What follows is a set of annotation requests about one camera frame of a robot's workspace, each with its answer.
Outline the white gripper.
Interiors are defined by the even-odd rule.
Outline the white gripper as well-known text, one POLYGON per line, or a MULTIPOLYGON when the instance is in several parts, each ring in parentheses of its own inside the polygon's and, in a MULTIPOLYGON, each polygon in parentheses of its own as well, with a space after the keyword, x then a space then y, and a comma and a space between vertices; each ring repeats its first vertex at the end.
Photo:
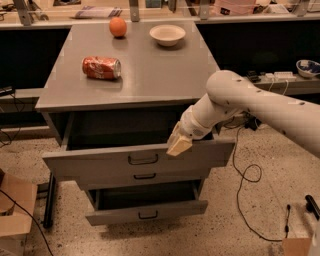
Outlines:
POLYGON ((175 125, 167 141, 169 156, 178 156, 192 146, 192 140, 201 140, 212 131, 213 119, 207 110, 189 106, 175 125))

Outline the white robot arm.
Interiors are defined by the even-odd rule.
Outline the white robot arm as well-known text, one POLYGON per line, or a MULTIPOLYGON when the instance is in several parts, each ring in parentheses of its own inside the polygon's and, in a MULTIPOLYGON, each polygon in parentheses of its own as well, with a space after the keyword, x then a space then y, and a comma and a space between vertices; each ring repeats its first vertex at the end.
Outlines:
POLYGON ((175 125, 167 153, 177 156, 185 152, 216 124, 239 111, 253 115, 320 158, 320 105, 262 90, 228 70, 209 77, 206 94, 188 107, 175 125))

